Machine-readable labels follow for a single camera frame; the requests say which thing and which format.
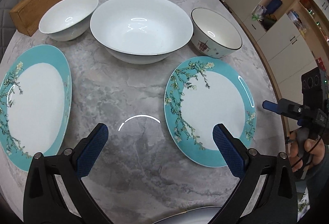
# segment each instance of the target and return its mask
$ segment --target screw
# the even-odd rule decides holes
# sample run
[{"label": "screw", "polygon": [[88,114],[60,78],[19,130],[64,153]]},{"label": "screw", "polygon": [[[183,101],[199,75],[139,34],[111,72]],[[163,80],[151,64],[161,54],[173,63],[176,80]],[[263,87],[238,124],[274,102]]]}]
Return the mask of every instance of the screw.
[{"label": "screw", "polygon": [[286,158],[287,158],[287,154],[284,153],[284,152],[281,152],[281,153],[280,153],[280,157],[281,157],[282,159],[286,159]]},{"label": "screw", "polygon": [[67,148],[64,150],[64,155],[70,155],[72,153],[72,149],[71,148]]},{"label": "screw", "polygon": [[34,159],[39,159],[41,157],[41,153],[36,153],[35,155],[34,155]]},{"label": "screw", "polygon": [[254,149],[254,148],[251,148],[251,149],[249,149],[249,153],[251,154],[251,155],[257,155],[257,150],[256,149]]}]

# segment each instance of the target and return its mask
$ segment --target camera lens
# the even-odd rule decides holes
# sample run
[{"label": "camera lens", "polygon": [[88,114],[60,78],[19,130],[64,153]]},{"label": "camera lens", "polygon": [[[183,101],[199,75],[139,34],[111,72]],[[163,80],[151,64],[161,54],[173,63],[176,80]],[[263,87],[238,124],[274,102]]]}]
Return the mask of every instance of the camera lens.
[{"label": "camera lens", "polygon": [[309,88],[312,88],[312,86],[313,86],[313,80],[312,80],[312,78],[309,78],[307,80],[307,85],[309,86]]},{"label": "camera lens", "polygon": [[317,86],[319,84],[319,77],[318,76],[315,76],[314,84],[315,84],[315,86]]}]

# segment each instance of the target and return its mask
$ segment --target small white bowl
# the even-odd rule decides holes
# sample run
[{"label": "small white bowl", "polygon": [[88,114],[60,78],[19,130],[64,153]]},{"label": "small white bowl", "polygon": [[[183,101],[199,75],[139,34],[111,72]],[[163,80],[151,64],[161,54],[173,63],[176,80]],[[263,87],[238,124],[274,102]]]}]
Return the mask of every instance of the small white bowl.
[{"label": "small white bowl", "polygon": [[70,41],[89,28],[98,0],[62,0],[41,18],[39,30],[56,41]]},{"label": "small white bowl", "polygon": [[195,8],[191,17],[194,28],[191,41],[203,54],[220,58],[242,47],[240,34],[220,14],[206,8]]},{"label": "small white bowl", "polygon": [[108,0],[93,13],[90,29],[114,57],[131,64],[160,61],[193,34],[190,17],[168,0]]}]

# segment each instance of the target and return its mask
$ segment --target teal-rimmed plate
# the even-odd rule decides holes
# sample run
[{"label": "teal-rimmed plate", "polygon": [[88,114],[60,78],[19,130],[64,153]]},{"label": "teal-rimmed plate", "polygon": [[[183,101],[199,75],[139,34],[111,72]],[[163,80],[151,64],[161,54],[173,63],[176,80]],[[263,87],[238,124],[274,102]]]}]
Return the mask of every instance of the teal-rimmed plate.
[{"label": "teal-rimmed plate", "polygon": [[172,73],[164,96],[164,114],[178,148],[206,167],[226,165],[213,141],[223,123],[248,148],[256,127],[255,104],[243,78],[225,62],[194,57]]},{"label": "teal-rimmed plate", "polygon": [[14,165],[28,171],[35,153],[58,153],[71,98],[71,72],[59,49],[39,45],[16,59],[0,87],[0,142]]}]

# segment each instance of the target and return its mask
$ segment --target marble table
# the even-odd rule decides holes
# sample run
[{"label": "marble table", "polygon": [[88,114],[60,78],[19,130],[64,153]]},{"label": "marble table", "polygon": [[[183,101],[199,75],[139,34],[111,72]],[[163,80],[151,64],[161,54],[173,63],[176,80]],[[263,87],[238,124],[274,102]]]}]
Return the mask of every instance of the marble table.
[{"label": "marble table", "polygon": [[[275,95],[254,47],[241,27],[219,0],[170,0],[188,14],[205,7],[222,14],[239,31],[243,47],[223,61],[236,69],[253,94],[257,126],[251,147],[262,154],[284,151],[280,116],[262,108]],[[14,60],[27,49],[51,44],[58,47],[70,65],[73,97],[63,149],[75,147],[80,139],[102,122],[109,139],[89,176],[87,189],[106,215],[117,224],[153,223],[164,217],[202,206],[221,206],[238,182],[228,167],[206,168],[188,159],[175,145],[167,129],[163,97],[167,81],[183,61],[197,55],[186,45],[165,60],[150,65],[132,65],[117,60],[98,43],[90,30],[75,41],[58,42],[37,31],[32,37],[16,32],[0,65],[3,78]],[[122,122],[136,117],[120,131]],[[22,218],[27,173],[16,168],[0,150],[0,185],[13,211]],[[69,209],[77,214],[58,178]],[[259,181],[251,202],[260,192]]]}]

